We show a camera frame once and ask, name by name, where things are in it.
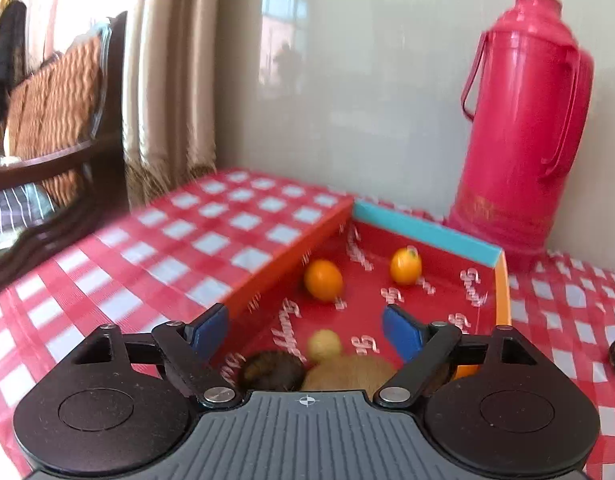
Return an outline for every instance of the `thermos handle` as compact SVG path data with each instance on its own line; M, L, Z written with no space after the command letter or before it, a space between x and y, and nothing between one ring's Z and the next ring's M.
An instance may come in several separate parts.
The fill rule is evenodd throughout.
M472 69L467 76L467 81L465 82L465 86L463 87L463 93L461 94L461 106L463 108L463 115L469 120L474 121L474 114L465 108L465 101L467 100L467 96L469 91L472 90L472 84L474 83L474 79L476 77L476 72L478 72L478 67L481 65L481 59L483 59L483 53L485 51L485 44L487 43L488 33L483 32L481 34L481 39L478 40L478 47L476 48L476 56L474 61L472 62Z
M563 122L563 129L552 158L543 159L541 178L566 175L574 163L574 157L581 141L583 125L590 103L593 60L589 54L577 48L566 56L572 70L572 89Z

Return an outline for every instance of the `wooden chair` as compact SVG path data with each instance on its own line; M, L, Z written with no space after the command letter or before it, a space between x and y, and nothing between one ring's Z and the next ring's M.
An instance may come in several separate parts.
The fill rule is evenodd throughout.
M0 290L128 210L121 124L126 13L80 36L11 96L0 191L30 183L60 207L0 255Z

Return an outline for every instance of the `curtain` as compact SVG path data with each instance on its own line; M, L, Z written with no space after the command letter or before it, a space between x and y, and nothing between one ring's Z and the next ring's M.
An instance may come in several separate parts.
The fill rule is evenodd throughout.
M54 12L57 0L28 0L25 54L28 72L38 69L44 59L48 32L54 30Z
M217 0L139 0L128 20L124 149L142 205L214 171Z

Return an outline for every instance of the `yellow ball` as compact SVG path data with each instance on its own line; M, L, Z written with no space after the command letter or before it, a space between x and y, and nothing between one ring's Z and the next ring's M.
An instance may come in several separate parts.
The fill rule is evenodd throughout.
M307 340L307 357L315 363L337 357L343 352L341 339L332 330L317 330Z
M389 273L399 285L412 285L421 277L421 256L413 247L399 249L392 256Z
M320 301L334 301L343 292L343 275L328 260L315 260L303 276L307 291Z

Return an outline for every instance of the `brown cushion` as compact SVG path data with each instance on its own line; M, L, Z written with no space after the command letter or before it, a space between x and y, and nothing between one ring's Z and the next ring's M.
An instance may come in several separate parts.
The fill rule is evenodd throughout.
M10 152L23 160L38 156L39 133L50 93L52 69L53 67L49 66L39 70L32 78L22 83L27 86L27 91L18 131L10 132L11 144L15 146Z
M51 65L52 89L41 124L37 156L75 146L89 133L91 118L100 94L101 38L71 48ZM59 206L74 200L82 185L74 172L56 176L42 183Z
M22 82L10 95L10 105L8 109L8 136L10 153L14 155L16 151L16 140L18 139L19 129L21 126L21 118L24 113L25 97L27 96L27 81Z

